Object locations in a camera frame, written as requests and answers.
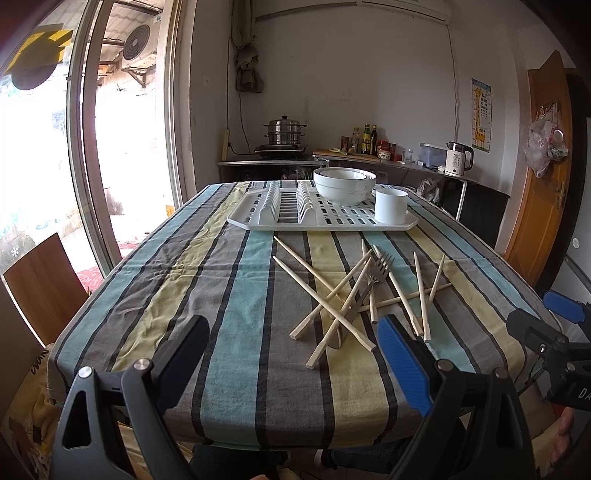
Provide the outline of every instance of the blue stripe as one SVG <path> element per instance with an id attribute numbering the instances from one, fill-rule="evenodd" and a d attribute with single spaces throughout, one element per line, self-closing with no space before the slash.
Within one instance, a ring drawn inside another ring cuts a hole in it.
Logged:
<path id="1" fill-rule="evenodd" d="M 109 309 L 117 302 L 124 290 L 131 284 L 140 269 L 164 245 L 171 235 L 222 185 L 210 185 L 190 203 L 184 205 L 159 231 L 148 237 L 134 252 L 123 260 L 109 277 L 113 277 L 107 287 L 100 292 L 92 307 L 84 314 L 84 319 L 71 332 L 59 354 L 59 367 L 72 372 L 88 343 L 92 333 L 100 326 Z"/>
<path id="2" fill-rule="evenodd" d="M 406 260 L 403 259 L 398 251 L 392 246 L 390 240 L 381 232 L 364 232 L 363 235 L 370 245 L 376 245 L 381 252 L 389 253 L 394 257 L 392 271 L 403 292 L 416 292 L 418 290 L 417 277 L 406 263 Z M 417 297 L 416 299 L 410 299 L 408 303 L 420 321 L 421 300 Z M 447 358 L 460 370 L 464 372 L 475 372 L 474 366 L 470 362 L 468 355 L 435 307 L 429 307 L 429 326 L 431 327 L 432 340 L 427 346 L 435 358 Z"/>
<path id="3" fill-rule="evenodd" d="M 256 388 L 272 245 L 273 232 L 250 233 L 217 333 L 200 411 L 205 435 L 217 442 L 258 445 Z"/>
<path id="4" fill-rule="evenodd" d="M 483 257 L 477 250 L 474 249 L 466 240 L 464 240 L 457 232 L 442 222 L 439 218 L 434 216 L 425 207 L 419 203 L 408 200 L 413 210 L 417 212 L 421 217 L 431 223 L 437 230 L 439 230 L 447 239 L 458 247 L 467 257 L 471 258 L 476 265 L 478 265 L 484 274 L 496 285 L 496 287 L 509 299 L 509 301 L 518 309 L 523 309 L 526 312 L 540 318 L 535 310 L 523 299 L 517 289 L 509 282 L 501 273 L 495 268 L 494 265 L 486 258 Z"/>

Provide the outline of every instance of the dish rack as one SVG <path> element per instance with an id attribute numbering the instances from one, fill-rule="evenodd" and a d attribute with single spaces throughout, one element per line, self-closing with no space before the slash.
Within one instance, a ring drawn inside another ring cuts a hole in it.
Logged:
<path id="1" fill-rule="evenodd" d="M 270 182 L 265 190 L 247 192 L 228 216 L 228 222 L 244 230 L 262 231 L 406 231 L 418 223 L 407 211 L 402 225 L 374 219 L 375 201 L 366 199 L 352 207 L 326 200 L 306 182 L 297 188 L 280 188 Z"/>

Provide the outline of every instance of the person's hand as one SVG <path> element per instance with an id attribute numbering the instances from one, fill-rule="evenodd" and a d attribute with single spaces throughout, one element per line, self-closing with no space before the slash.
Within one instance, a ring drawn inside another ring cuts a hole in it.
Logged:
<path id="1" fill-rule="evenodd" d="M 573 427 L 573 409 L 566 407 L 558 420 L 558 433 L 554 438 L 554 449 L 550 463 L 555 465 L 570 447 L 570 429 Z"/>

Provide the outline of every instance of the screw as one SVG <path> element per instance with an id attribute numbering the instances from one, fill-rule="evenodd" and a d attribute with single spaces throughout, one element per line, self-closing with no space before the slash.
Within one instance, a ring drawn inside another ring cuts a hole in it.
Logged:
<path id="1" fill-rule="evenodd" d="M 451 372 L 453 370 L 453 363 L 449 360 L 442 359 L 437 362 L 437 368 L 443 372 Z"/>
<path id="2" fill-rule="evenodd" d="M 146 370 L 150 366 L 150 360 L 147 358 L 138 358 L 134 363 L 136 370 Z"/>
<path id="3" fill-rule="evenodd" d="M 495 368 L 495 376 L 500 380 L 504 380 L 509 378 L 509 372 L 507 372 L 507 370 L 504 368 Z"/>
<path id="4" fill-rule="evenodd" d="M 82 367 L 78 370 L 78 376 L 80 378 L 88 378 L 92 375 L 92 367 Z"/>

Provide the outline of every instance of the giraffe poster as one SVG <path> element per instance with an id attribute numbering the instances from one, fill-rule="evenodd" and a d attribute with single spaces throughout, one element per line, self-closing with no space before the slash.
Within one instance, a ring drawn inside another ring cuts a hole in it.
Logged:
<path id="1" fill-rule="evenodd" d="M 472 146 L 491 151 L 492 95 L 491 87 L 472 79 Z"/>

